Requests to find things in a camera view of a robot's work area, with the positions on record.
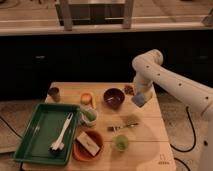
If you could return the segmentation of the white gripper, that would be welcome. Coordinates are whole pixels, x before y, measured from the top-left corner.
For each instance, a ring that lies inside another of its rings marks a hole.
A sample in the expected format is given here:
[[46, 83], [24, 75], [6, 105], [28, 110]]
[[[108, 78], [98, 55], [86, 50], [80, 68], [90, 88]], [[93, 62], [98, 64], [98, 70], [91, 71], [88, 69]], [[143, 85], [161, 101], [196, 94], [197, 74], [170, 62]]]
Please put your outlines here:
[[142, 80], [135, 79], [133, 81], [134, 85], [134, 93], [135, 95], [141, 93], [145, 97], [145, 101], [148, 102], [152, 96], [152, 83], [151, 82], [143, 82]]

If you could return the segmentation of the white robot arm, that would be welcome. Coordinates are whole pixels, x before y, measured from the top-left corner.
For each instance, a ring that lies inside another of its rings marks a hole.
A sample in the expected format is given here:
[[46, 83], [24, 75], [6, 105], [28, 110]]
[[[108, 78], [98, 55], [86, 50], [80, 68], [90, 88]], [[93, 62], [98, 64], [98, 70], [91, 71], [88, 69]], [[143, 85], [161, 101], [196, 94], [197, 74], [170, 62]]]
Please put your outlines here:
[[173, 95], [182, 103], [200, 113], [207, 121], [208, 145], [203, 148], [199, 171], [213, 171], [213, 88], [188, 79], [162, 67], [163, 54], [153, 49], [136, 56], [132, 67], [136, 72], [133, 79], [132, 102], [142, 107], [152, 98], [154, 83]]

